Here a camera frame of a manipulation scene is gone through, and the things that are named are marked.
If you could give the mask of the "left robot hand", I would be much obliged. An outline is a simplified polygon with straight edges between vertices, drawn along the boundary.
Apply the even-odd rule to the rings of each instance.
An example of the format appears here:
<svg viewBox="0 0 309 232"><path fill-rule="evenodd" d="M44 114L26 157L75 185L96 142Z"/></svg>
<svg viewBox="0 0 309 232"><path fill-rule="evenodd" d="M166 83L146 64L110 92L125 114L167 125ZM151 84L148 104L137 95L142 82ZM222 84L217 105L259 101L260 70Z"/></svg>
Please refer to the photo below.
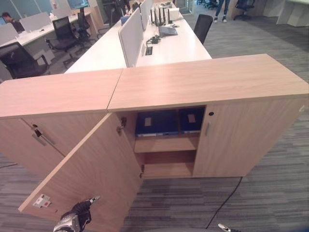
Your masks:
<svg viewBox="0 0 309 232"><path fill-rule="evenodd" d="M99 199L100 196L98 195L75 204L70 211L61 216L60 221L54 226L53 231L83 232L86 224L90 223L92 220L90 206Z"/></svg>

